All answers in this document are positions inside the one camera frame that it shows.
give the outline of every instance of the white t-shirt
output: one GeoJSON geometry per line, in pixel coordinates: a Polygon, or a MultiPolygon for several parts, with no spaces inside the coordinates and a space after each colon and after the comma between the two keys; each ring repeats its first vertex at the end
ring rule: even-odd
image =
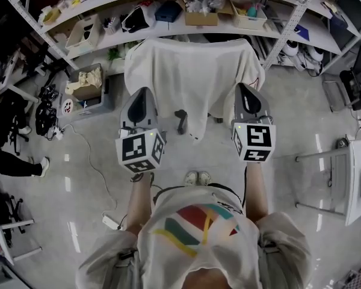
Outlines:
{"type": "MultiPolygon", "coordinates": [[[[138,239],[130,232],[116,231],[97,241],[79,267],[76,286],[180,289],[189,272],[216,268],[233,289],[261,289],[260,239],[278,248],[282,259],[276,264],[288,267],[281,270],[288,274],[286,278],[294,278],[294,288],[305,288],[311,274],[309,246],[286,214],[271,214],[256,226],[243,215],[239,198],[227,190],[171,189],[159,196],[138,239]]],[[[267,274],[275,279],[272,270],[267,274]]]]}

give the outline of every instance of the gray plastic bin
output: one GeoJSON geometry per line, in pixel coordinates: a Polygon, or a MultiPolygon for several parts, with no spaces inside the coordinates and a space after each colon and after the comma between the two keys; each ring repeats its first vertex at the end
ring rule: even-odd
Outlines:
{"type": "Polygon", "coordinates": [[[76,81],[78,81],[80,72],[88,73],[88,72],[91,72],[92,70],[96,69],[97,67],[100,68],[100,72],[102,74],[102,96],[101,96],[100,103],[98,103],[96,105],[88,106],[86,108],[80,108],[80,109],[73,111],[70,114],[63,115],[63,112],[61,111],[61,106],[64,103],[64,101],[68,98],[72,99],[74,102],[78,101],[78,100],[75,99],[75,97],[73,95],[66,94],[66,92],[65,92],[66,85],[65,85],[65,83],[62,82],[62,84],[60,86],[60,95],[58,98],[59,106],[58,106],[58,110],[57,110],[57,117],[60,121],[60,124],[65,124],[65,123],[69,123],[69,122],[73,122],[73,121],[77,121],[77,120],[81,120],[81,119],[86,119],[88,117],[97,116],[99,114],[109,113],[112,110],[114,110],[114,102],[111,98],[111,93],[110,93],[110,81],[108,78],[105,78],[105,75],[104,75],[104,72],[102,70],[102,66],[100,63],[94,64],[91,66],[87,66],[82,69],[74,71],[71,74],[69,80],[70,80],[70,82],[76,82],[76,81]]]}

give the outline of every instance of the blue box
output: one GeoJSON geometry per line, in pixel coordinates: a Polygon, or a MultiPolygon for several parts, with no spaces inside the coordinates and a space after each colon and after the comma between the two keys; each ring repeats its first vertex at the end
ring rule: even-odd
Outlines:
{"type": "Polygon", "coordinates": [[[165,1],[155,12],[155,19],[160,22],[174,22],[182,11],[182,7],[175,1],[165,1]]]}

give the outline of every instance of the sleeve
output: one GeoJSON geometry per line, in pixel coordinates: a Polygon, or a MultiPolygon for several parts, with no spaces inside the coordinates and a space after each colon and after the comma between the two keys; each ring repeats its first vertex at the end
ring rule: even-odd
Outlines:
{"type": "Polygon", "coordinates": [[[98,238],[91,255],[76,272],[77,289],[106,289],[112,281],[112,270],[118,254],[136,245],[137,237],[128,231],[115,231],[98,238]]]}
{"type": "Polygon", "coordinates": [[[257,227],[271,283],[283,279],[286,288],[306,288],[312,275],[312,256],[305,235],[285,213],[272,213],[259,220],[257,227]]]}

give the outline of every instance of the person in black clothing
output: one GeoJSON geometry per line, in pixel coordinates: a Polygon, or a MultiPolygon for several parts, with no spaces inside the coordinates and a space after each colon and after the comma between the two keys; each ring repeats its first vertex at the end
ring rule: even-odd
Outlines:
{"type": "MultiPolygon", "coordinates": [[[[26,125],[24,108],[27,101],[20,95],[7,91],[0,102],[0,148],[7,142],[13,119],[16,117],[19,134],[27,135],[32,129],[26,125]]],[[[39,164],[27,163],[11,153],[0,150],[0,174],[7,176],[45,176],[49,160],[44,157],[39,164]]]]}

